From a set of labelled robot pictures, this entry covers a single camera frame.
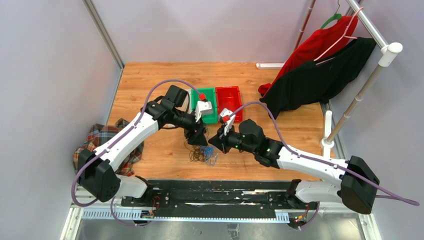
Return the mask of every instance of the clothes hanger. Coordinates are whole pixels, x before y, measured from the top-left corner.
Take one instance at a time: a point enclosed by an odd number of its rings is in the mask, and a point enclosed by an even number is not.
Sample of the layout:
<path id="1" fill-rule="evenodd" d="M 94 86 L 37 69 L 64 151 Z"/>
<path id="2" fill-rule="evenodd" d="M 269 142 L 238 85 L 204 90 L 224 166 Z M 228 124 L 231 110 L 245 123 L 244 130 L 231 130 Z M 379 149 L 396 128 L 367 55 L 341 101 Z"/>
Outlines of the clothes hanger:
<path id="1" fill-rule="evenodd" d="M 324 22 L 324 24 L 321 26 L 321 29 L 324 29 L 329 23 L 331 23 L 334 20 L 339 21 L 342 19 L 342 15 L 340 13 L 337 13 L 340 9 L 340 0 L 337 0 L 338 8 L 335 11 L 334 15 L 332 15 L 327 21 Z"/>
<path id="2" fill-rule="evenodd" d="M 343 36 L 341 36 L 337 41 L 335 41 L 335 43 L 333 43 L 333 45 L 331 45 L 327 50 L 325 50 L 325 52 L 323 52 L 319 57 L 317 57 L 316 59 L 314 59 L 314 61 L 318 61 L 320 58 L 322 58 L 324 56 L 324 54 L 326 54 L 332 47 L 334 47 L 338 42 L 340 42 L 340 40 L 342 40 L 343 38 L 348 38 L 348 39 L 358 39 L 357 37 L 354 36 L 346 36 L 346 33 L 348 32 L 349 27 L 352 24 L 352 21 L 354 20 L 355 16 L 362 10 L 364 9 L 364 7 L 361 7 L 358 9 L 358 11 L 355 12 L 355 14 L 352 16 L 352 18 L 350 19 L 349 24 L 346 27 L 346 30 L 344 30 Z"/>

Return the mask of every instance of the metal pole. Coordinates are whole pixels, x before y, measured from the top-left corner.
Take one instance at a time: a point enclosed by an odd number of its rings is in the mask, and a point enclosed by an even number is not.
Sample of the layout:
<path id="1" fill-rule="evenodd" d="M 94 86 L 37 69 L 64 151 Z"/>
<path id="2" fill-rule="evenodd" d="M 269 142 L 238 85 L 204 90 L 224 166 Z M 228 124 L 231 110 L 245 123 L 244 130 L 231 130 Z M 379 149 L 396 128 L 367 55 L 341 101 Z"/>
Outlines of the metal pole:
<path id="1" fill-rule="evenodd" d="M 108 31 L 106 30 L 105 25 L 103 24 L 102 19 L 99 16 L 99 13 L 96 10 L 96 7 L 94 6 L 94 3 L 92 0 L 82 0 L 85 7 L 87 8 L 88 13 L 90 14 L 91 18 L 93 19 L 98 31 L 100 32 L 100 35 L 103 37 L 104 42 L 106 43 L 107 48 L 109 49 L 110 53 L 112 54 L 113 59 L 116 62 L 116 65 L 121 69 L 121 71 L 124 70 L 124 61 L 122 61 L 121 56 L 118 53 L 117 48 L 115 47 L 114 43 L 112 42 L 111 36 L 109 36 Z"/>
<path id="2" fill-rule="evenodd" d="M 351 9 L 354 12 L 358 11 L 361 8 L 361 6 L 358 4 L 356 0 L 346 0 L 346 1 L 347 3 L 349 3 Z M 368 30 L 369 34 L 371 34 L 372 38 L 375 40 L 375 42 L 380 47 L 380 49 L 388 45 L 387 41 L 384 39 L 382 34 L 376 28 L 374 23 L 367 17 L 367 15 L 365 15 L 363 10 L 360 11 L 357 14 L 357 16 L 360 19 L 360 21 L 363 23 L 363 25 L 365 26 L 366 30 Z"/>
<path id="3" fill-rule="evenodd" d="M 299 47 L 299 44 L 301 43 L 302 36 L 303 36 L 303 34 L 304 34 L 304 31 L 305 31 L 306 25 L 308 24 L 309 17 L 311 16 L 312 9 L 314 8 L 314 5 L 315 5 L 315 2 L 316 2 L 316 1 L 317 1 L 317 0 L 311 0 L 311 1 L 310 1 L 309 7 L 308 7 L 308 11 L 307 11 L 307 15 L 306 15 L 306 17 L 305 17 L 305 20 L 303 21 L 303 26 L 302 26 L 302 28 L 300 29 L 299 36 L 297 37 L 297 41 L 296 41 L 296 44 L 294 45 L 294 49 L 293 49 L 293 51 L 294 51 L 294 50 L 296 50 L 296 49 Z"/>
<path id="4" fill-rule="evenodd" d="M 363 0 L 358 0 L 357 2 L 359 5 L 361 5 L 362 1 Z M 354 13 L 355 13 L 354 10 L 351 7 L 349 7 L 349 9 L 346 12 L 346 16 L 352 16 Z"/>
<path id="5" fill-rule="evenodd" d="M 340 132 L 343 125 L 345 125 L 345 123 L 351 117 L 352 112 L 355 110 L 358 103 L 364 99 L 365 92 L 374 84 L 377 75 L 381 72 L 382 69 L 384 69 L 384 67 L 381 65 L 377 65 L 377 67 L 374 69 L 372 74 L 369 76 L 368 80 L 366 80 L 365 84 L 362 86 L 362 89 L 355 96 L 355 99 L 353 99 L 352 103 L 350 103 L 349 107 L 343 113 L 341 119 L 338 121 L 334 129 L 331 131 L 330 135 L 325 140 L 327 144 L 331 143 L 336 137 L 336 135 Z"/>

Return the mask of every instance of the white pipe connector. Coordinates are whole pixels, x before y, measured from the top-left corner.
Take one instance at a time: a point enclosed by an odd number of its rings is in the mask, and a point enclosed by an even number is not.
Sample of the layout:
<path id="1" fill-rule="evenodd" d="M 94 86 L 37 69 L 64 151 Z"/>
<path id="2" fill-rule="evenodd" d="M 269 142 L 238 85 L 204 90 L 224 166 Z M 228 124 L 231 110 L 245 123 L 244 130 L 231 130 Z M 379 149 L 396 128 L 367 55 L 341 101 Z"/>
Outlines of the white pipe connector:
<path id="1" fill-rule="evenodd" d="M 328 110 L 325 112 L 324 115 L 324 134 L 323 138 L 319 142 L 319 145 L 322 148 L 322 155 L 326 158 L 331 157 L 331 149 L 334 147 L 334 141 L 328 142 L 327 138 L 329 137 L 331 133 L 331 126 L 332 126 L 332 115 L 333 112 Z"/>
<path id="2" fill-rule="evenodd" d="M 378 61 L 378 64 L 382 67 L 388 67 L 393 62 L 393 59 L 395 59 L 398 53 L 402 52 L 403 48 L 404 47 L 399 42 L 393 42 L 384 46 L 381 48 L 383 56 L 381 57 L 380 61 Z"/>
<path id="3" fill-rule="evenodd" d="M 283 63 L 256 63 L 257 69 L 281 69 L 284 66 Z"/>

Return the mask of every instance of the red shirt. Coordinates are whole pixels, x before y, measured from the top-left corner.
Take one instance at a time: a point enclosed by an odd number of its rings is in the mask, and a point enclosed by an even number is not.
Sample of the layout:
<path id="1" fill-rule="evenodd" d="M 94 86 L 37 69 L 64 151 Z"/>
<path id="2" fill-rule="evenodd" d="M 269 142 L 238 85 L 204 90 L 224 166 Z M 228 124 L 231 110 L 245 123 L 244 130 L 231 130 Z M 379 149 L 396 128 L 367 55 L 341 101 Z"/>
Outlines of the red shirt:
<path id="1" fill-rule="evenodd" d="M 287 61 L 282 66 L 277 77 L 272 82 L 274 84 L 282 75 L 290 72 L 291 70 L 299 67 L 307 61 L 314 60 L 318 58 L 325 50 L 327 50 L 331 45 L 333 45 L 343 33 L 345 33 L 346 28 L 351 21 L 352 16 L 342 16 L 341 19 L 332 27 L 326 29 L 316 30 L 304 43 L 302 43 Z M 346 32 L 346 36 L 352 36 L 354 30 L 358 24 L 358 17 L 352 20 L 349 29 Z M 329 57 L 338 51 L 340 51 L 346 44 L 348 44 L 349 38 L 342 38 L 335 46 L 333 46 L 324 56 L 321 58 Z M 261 85 L 257 90 L 260 94 L 266 94 L 268 89 L 272 84 L 267 83 Z"/>

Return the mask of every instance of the plastic storage bin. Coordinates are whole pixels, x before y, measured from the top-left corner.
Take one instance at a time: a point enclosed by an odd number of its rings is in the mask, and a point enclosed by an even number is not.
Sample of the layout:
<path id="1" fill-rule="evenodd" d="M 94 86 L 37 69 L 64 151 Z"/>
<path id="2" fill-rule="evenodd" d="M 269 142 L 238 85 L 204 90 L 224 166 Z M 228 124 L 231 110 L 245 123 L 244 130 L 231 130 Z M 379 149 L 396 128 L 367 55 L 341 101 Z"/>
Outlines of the plastic storage bin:
<path id="1" fill-rule="evenodd" d="M 240 90 L 238 86 L 223 86 L 215 87 L 216 103 L 218 106 L 218 115 L 223 109 L 235 111 L 242 105 L 242 98 L 240 97 Z M 239 123 L 243 121 L 243 109 L 235 114 L 234 122 Z"/>
<path id="2" fill-rule="evenodd" d="M 202 116 L 202 120 L 205 124 L 216 124 L 218 123 L 218 110 L 217 110 L 217 96 L 215 95 L 215 88 L 198 88 L 199 92 L 206 96 L 206 99 L 212 103 L 213 113 Z M 191 90 L 191 110 L 196 108 L 196 104 L 199 101 L 199 95 L 193 89 Z"/>

